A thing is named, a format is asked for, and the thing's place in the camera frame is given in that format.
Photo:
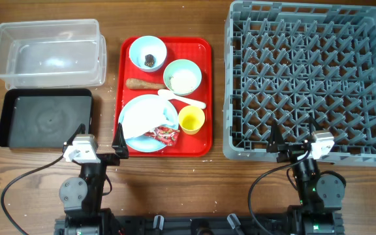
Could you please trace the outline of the light blue bowl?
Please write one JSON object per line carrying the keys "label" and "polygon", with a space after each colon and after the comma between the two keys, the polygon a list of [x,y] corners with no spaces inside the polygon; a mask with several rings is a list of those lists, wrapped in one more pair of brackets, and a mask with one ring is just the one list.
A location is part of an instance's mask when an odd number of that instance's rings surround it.
{"label": "light blue bowl", "polygon": [[[149,68],[144,65],[145,55],[152,54],[156,58],[155,66]],[[167,57],[165,43],[154,36],[143,36],[136,39],[129,49],[131,62],[144,72],[155,72],[159,70]]]}

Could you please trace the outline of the yellow plastic cup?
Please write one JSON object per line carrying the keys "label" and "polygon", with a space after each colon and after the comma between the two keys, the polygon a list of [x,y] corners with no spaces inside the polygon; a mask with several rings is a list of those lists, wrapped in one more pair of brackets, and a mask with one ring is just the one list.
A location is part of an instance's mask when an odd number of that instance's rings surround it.
{"label": "yellow plastic cup", "polygon": [[196,106],[186,106],[178,114],[179,125],[186,134],[196,134],[205,123],[204,111]]}

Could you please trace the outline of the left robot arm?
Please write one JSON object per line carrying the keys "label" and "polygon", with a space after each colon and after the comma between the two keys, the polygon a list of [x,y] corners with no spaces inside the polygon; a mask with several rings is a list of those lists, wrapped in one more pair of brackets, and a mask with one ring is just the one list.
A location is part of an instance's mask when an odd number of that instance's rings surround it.
{"label": "left robot arm", "polygon": [[104,183],[108,166],[119,166],[120,160],[129,158],[122,125],[116,127],[112,142],[113,153],[97,153],[98,143],[92,134],[85,133],[81,124],[64,143],[63,157],[67,162],[81,166],[78,177],[65,180],[59,197],[63,203],[65,219],[55,222],[54,233],[79,234],[124,234],[125,229],[115,218],[111,209],[101,208]]}

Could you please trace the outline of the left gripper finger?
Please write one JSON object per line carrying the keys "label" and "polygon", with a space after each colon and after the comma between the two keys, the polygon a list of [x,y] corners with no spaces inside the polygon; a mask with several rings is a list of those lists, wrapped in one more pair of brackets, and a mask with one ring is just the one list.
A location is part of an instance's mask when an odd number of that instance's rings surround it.
{"label": "left gripper finger", "polygon": [[120,159],[128,159],[129,158],[129,150],[127,148],[127,144],[123,134],[123,127],[121,123],[118,123],[116,132],[114,135],[114,139],[112,141],[112,148],[115,151],[115,154]]}
{"label": "left gripper finger", "polygon": [[74,138],[78,135],[78,134],[84,134],[86,132],[86,126],[81,123],[78,128],[75,130],[75,132],[72,134],[72,136],[66,141],[64,142],[64,145],[65,146],[69,146],[72,144],[72,141],[74,140]]}

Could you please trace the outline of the red snack wrapper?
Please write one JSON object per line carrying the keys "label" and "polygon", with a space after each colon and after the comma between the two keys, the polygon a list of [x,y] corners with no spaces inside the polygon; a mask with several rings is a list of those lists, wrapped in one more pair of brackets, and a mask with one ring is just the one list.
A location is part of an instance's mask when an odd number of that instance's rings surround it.
{"label": "red snack wrapper", "polygon": [[148,136],[154,140],[158,140],[166,146],[174,146],[178,140],[179,135],[180,130],[171,129],[165,126],[156,127],[144,133],[144,136]]}

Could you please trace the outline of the white napkin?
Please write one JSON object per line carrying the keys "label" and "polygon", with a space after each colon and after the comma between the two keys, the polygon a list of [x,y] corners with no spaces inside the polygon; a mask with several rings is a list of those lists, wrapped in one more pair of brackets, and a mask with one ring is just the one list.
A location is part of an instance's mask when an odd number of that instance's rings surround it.
{"label": "white napkin", "polygon": [[173,125],[165,116],[166,105],[162,98],[138,101],[124,114],[121,122],[124,139],[137,138],[162,125]]}

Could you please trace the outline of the mint green bowl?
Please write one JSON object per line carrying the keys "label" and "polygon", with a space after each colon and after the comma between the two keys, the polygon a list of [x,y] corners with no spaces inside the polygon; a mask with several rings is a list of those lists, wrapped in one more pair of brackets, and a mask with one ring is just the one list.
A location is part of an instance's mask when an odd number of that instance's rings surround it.
{"label": "mint green bowl", "polygon": [[[171,75],[173,75],[176,71],[179,71],[179,70],[190,70],[191,72],[193,72],[196,76],[196,80],[197,80],[197,84],[196,84],[196,87],[188,92],[188,93],[175,93],[171,87],[170,87],[170,83],[169,83],[169,78]],[[164,72],[163,72],[163,82],[165,84],[165,86],[171,90],[173,93],[175,93],[176,95],[181,95],[181,96],[186,96],[186,95],[190,95],[191,93],[193,93],[200,85],[202,81],[202,71],[200,70],[199,66],[188,60],[188,59],[177,59],[171,63],[169,63],[167,65],[167,67],[165,68]]]}

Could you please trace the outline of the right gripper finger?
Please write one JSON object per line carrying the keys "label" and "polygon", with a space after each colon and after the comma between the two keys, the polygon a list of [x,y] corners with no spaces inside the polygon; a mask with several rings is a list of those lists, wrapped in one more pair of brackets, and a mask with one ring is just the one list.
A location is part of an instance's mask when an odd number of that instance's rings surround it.
{"label": "right gripper finger", "polygon": [[278,153],[286,151],[286,143],[281,133],[280,127],[276,122],[273,122],[270,129],[270,137],[266,147],[268,153]]}
{"label": "right gripper finger", "polygon": [[308,124],[309,124],[309,132],[312,134],[315,131],[320,131],[321,126],[315,121],[312,116],[308,117]]}

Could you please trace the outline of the white rice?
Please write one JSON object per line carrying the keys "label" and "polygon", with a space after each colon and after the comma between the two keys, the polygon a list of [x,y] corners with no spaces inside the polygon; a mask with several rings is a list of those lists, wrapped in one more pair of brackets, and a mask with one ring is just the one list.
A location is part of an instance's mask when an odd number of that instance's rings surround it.
{"label": "white rice", "polygon": [[190,70],[178,70],[170,76],[169,83],[175,93],[188,93],[196,87],[197,80]]}

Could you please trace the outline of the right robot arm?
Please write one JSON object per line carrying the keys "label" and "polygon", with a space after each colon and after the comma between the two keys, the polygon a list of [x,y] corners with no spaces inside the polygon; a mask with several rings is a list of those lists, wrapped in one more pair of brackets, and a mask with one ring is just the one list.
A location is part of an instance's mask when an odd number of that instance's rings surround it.
{"label": "right robot arm", "polygon": [[322,129],[310,117],[311,134],[299,144],[288,144],[280,126],[273,123],[266,151],[277,153],[278,163],[287,163],[295,181],[300,205],[289,206],[273,230],[277,234],[340,234],[344,228],[339,214],[345,194],[346,180],[334,171],[319,170],[317,160],[334,146],[331,132]]}

